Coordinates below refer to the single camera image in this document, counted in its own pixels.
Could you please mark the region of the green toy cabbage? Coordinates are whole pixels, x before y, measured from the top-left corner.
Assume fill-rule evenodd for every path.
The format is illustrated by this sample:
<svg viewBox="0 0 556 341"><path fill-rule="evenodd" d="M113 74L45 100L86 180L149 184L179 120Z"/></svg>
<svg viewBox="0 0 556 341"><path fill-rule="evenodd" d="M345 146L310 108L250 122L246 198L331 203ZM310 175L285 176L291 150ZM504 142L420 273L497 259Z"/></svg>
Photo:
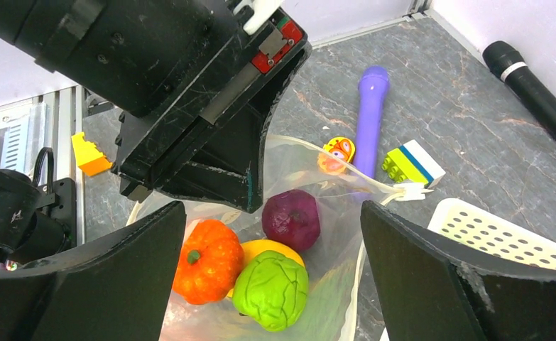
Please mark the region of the green toy cabbage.
<svg viewBox="0 0 556 341"><path fill-rule="evenodd" d="M240 273L232 303L264 330L281 332L302 315L308 291L309 276L304 266L282 253L264 251Z"/></svg>

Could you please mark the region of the purple toy onion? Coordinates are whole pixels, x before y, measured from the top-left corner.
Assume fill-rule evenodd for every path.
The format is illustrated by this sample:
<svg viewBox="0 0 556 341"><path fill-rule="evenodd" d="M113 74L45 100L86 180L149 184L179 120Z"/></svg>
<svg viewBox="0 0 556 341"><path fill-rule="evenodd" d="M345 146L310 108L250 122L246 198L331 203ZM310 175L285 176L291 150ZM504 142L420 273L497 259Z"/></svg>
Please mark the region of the purple toy onion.
<svg viewBox="0 0 556 341"><path fill-rule="evenodd" d="M298 189L274 195L262 209L261 226L268 239L299 253L306 251L319 239L321 232L317 201Z"/></svg>

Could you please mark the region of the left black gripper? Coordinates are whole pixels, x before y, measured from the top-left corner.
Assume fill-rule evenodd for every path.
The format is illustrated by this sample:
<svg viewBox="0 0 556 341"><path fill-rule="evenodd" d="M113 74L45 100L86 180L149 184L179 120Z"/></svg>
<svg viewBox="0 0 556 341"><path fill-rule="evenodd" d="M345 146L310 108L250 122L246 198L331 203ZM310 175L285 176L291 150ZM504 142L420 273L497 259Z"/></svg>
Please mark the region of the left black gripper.
<svg viewBox="0 0 556 341"><path fill-rule="evenodd" d="M249 36L236 2L0 1L0 39L122 110L122 195L252 213L272 116L312 49L280 8Z"/></svg>

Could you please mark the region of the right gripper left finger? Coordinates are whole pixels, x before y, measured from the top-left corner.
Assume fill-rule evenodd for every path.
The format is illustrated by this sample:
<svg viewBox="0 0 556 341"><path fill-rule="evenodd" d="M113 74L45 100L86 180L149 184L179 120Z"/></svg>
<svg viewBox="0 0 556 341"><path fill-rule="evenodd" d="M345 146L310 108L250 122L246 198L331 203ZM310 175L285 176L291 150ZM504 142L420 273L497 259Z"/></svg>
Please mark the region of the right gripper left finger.
<svg viewBox="0 0 556 341"><path fill-rule="evenodd" d="M185 223L173 201L74 249L0 270L0 340L157 340Z"/></svg>

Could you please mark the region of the yellow toy mango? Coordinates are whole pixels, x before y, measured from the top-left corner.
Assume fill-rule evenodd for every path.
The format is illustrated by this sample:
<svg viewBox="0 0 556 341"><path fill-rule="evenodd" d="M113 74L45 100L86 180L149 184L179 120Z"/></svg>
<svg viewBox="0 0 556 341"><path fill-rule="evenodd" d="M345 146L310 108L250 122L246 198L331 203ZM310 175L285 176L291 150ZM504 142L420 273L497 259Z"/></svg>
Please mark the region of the yellow toy mango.
<svg viewBox="0 0 556 341"><path fill-rule="evenodd" d="M286 245L275 249L278 243L269 239L252 243L252 250L246 248L248 242L242 244L243 267L228 292L234 306L242 311L285 308L288 312L305 307L309 281L301 257L284 254Z"/></svg>

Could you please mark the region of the orange toy pumpkin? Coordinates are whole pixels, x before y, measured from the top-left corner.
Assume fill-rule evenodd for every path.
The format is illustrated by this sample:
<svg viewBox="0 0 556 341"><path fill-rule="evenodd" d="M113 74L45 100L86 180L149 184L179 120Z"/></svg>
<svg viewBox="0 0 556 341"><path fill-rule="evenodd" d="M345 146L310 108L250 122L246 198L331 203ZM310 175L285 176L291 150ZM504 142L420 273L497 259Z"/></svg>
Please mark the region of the orange toy pumpkin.
<svg viewBox="0 0 556 341"><path fill-rule="evenodd" d="M182 246L172 289L192 305L221 301L243 268L236 233L219 220L202 220Z"/></svg>

